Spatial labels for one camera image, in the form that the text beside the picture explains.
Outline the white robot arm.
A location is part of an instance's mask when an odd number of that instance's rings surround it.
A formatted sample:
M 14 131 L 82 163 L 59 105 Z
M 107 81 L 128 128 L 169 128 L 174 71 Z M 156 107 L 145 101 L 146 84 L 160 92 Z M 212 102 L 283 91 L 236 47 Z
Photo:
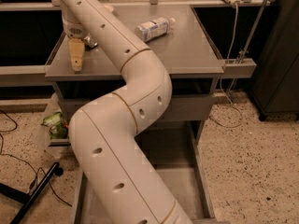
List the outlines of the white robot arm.
M 167 109 L 170 76 L 157 55 L 98 0 L 61 0 L 122 74 L 123 87 L 81 107 L 69 139 L 113 224 L 192 224 L 135 136 Z

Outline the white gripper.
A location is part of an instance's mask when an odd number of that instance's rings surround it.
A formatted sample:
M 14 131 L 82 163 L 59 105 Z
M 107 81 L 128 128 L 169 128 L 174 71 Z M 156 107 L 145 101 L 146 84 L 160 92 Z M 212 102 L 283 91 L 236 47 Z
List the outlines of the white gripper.
M 84 39 L 88 32 L 65 3 L 61 3 L 61 10 L 64 32 L 71 38 L 68 42 L 71 65 L 74 71 L 79 72 L 82 69 L 85 52 L 85 46 L 81 39 Z

